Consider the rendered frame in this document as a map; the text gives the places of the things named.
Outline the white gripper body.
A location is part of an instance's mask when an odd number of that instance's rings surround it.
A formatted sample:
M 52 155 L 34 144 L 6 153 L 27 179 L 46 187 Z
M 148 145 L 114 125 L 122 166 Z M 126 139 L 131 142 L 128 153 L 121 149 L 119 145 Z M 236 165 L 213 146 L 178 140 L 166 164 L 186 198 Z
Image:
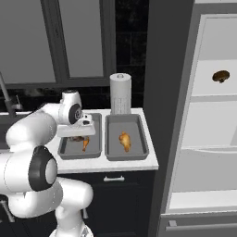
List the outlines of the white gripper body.
M 58 137 L 91 136 L 95 135 L 95 128 L 94 125 L 89 126 L 58 125 L 56 135 Z

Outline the orange chicken drumstick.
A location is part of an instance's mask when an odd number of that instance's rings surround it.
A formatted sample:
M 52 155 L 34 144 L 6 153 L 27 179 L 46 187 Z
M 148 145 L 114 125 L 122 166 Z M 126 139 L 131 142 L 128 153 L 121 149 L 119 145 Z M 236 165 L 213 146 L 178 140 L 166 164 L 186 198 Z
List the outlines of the orange chicken drumstick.
M 121 135 L 118 137 L 119 142 L 124 146 L 124 150 L 129 152 L 131 149 L 131 137 L 130 135 L 123 131 Z
M 83 152 L 86 151 L 86 147 L 87 147 L 87 145 L 89 144 L 89 142 L 90 142 L 89 136 L 87 136 L 87 137 L 85 137 L 85 138 L 83 139 L 83 148 L 82 148 L 82 151 L 83 151 Z

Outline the grey tupperware tray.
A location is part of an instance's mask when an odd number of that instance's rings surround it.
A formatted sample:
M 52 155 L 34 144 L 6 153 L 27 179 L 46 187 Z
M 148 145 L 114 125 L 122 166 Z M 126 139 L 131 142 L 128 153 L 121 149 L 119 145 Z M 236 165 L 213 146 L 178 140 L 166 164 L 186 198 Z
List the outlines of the grey tupperware tray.
M 98 158 L 102 152 L 102 115 L 92 114 L 95 135 L 89 136 L 89 143 L 85 151 L 82 151 L 83 141 L 75 142 L 70 138 L 62 138 L 58 147 L 58 155 L 64 160 Z
M 130 137 L 131 148 L 125 151 L 120 139 Z M 138 114 L 106 116 L 105 155 L 109 161 L 144 160 L 149 155 L 141 117 Z

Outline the brown mushroom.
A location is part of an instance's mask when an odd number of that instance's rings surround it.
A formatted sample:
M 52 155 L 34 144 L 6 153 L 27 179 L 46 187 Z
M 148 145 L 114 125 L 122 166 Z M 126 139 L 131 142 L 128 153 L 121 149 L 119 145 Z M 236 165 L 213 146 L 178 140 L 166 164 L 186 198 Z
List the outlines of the brown mushroom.
M 223 83 L 230 77 L 230 73 L 227 70 L 220 70 L 213 74 L 212 80 L 218 81 L 219 83 Z

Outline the white paper towel roll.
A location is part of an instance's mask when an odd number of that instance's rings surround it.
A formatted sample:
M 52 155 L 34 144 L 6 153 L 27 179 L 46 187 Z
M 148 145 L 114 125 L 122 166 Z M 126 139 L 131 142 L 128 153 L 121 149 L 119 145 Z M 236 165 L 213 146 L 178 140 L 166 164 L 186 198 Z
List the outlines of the white paper towel roll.
M 131 75 L 115 73 L 110 76 L 111 114 L 131 113 Z

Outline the dark drawer front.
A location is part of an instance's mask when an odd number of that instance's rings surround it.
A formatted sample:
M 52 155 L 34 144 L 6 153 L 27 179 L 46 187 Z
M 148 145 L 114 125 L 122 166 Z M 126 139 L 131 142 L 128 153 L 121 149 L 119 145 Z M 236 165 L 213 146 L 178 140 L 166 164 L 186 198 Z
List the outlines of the dark drawer front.
M 116 171 L 94 173 L 59 174 L 59 177 L 84 181 L 91 184 L 95 192 L 133 190 L 149 187 L 154 181 L 152 170 Z M 104 182 L 104 177 L 118 178 L 123 176 L 125 181 Z

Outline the dark grey tap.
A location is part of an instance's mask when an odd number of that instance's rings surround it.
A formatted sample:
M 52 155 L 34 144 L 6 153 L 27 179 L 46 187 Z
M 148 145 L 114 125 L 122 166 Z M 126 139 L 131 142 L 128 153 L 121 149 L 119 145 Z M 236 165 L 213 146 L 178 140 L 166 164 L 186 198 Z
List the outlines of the dark grey tap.
M 16 104 L 12 103 L 12 100 L 10 99 L 10 97 L 8 95 L 8 92 L 7 92 L 7 89 L 5 86 L 5 82 L 4 82 L 1 72 L 0 72 L 0 87 L 2 89 L 3 96 L 5 98 L 6 110 L 11 118 L 15 118 L 17 116 L 16 111 L 22 109 L 22 104 L 20 103 L 19 100 L 17 100 Z

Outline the grey framed window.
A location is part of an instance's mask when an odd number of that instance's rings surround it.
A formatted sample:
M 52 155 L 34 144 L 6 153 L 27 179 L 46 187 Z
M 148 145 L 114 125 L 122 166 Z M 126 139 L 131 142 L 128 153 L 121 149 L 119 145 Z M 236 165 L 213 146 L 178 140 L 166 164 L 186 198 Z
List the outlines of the grey framed window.
M 107 86 L 115 70 L 115 0 L 0 0 L 7 88 Z

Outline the dark cupboard door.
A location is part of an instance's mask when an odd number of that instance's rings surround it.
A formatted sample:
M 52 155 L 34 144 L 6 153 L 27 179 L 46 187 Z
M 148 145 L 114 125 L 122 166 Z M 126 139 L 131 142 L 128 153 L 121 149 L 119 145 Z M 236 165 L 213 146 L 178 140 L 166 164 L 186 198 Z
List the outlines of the dark cupboard door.
M 94 186 L 85 223 L 94 237 L 147 237 L 151 196 L 136 184 Z

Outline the dark grey tall cabinet panel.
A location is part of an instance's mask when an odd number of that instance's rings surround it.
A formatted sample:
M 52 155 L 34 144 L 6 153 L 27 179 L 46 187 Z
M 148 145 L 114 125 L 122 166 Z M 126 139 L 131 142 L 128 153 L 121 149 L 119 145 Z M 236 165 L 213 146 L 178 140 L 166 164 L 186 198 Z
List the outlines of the dark grey tall cabinet panel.
M 156 237 L 194 0 L 150 0 L 143 112 L 159 168 L 148 237 Z

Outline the grey open fridge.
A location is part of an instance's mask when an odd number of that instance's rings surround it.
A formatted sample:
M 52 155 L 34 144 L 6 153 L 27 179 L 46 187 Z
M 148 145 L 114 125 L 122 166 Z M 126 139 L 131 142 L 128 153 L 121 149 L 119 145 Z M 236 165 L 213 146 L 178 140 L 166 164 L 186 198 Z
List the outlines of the grey open fridge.
M 237 0 L 194 0 L 160 217 L 221 212 L 237 212 Z

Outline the grey fridge drawer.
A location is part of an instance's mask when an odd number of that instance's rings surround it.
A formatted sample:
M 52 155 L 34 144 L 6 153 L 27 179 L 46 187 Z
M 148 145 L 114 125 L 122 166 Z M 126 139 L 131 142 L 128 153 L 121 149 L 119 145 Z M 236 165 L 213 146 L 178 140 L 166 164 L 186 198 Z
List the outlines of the grey fridge drawer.
M 166 231 L 167 226 L 237 223 L 237 212 L 162 215 L 157 237 L 237 237 L 237 228 L 199 231 Z

